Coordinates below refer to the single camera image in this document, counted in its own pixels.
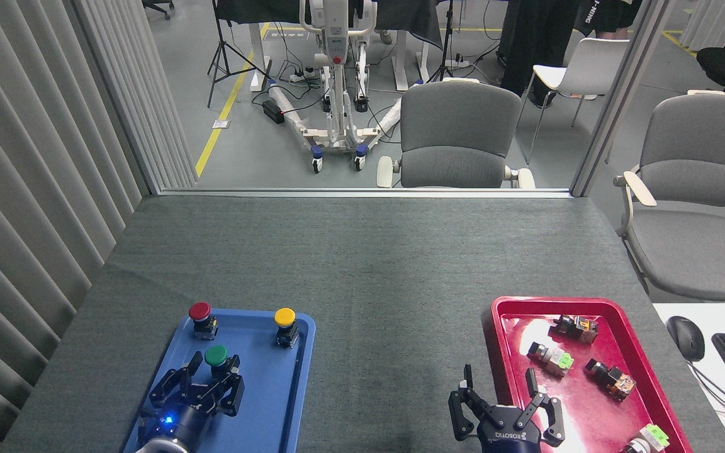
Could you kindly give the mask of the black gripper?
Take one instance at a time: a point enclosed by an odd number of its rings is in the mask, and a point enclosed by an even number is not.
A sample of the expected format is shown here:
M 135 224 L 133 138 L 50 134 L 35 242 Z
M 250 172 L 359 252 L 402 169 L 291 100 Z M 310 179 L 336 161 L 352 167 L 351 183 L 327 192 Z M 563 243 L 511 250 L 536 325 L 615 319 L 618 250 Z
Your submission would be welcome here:
M 480 420 L 476 433 L 483 452 L 541 452 L 540 441 L 559 447 L 566 439 L 559 398 L 550 398 L 539 387 L 534 369 L 527 369 L 525 381 L 531 398 L 524 411 L 509 405 L 490 405 L 474 391 L 471 365 L 465 365 L 464 378 L 448 399 L 452 432 L 457 441 L 464 441 L 475 432 L 474 424 L 463 415 L 463 405 L 469 407 Z M 531 420 L 536 410 L 547 414 L 548 427 L 540 431 Z M 522 416 L 521 426 L 516 422 Z
M 196 352 L 189 363 L 168 370 L 150 390 L 150 406 L 143 407 L 139 419 L 140 448 L 154 439 L 161 439 L 182 449 L 198 449 L 214 413 L 238 415 L 244 395 L 239 356 L 205 356 L 211 367 L 211 383 L 190 387 L 202 361 L 202 353 Z

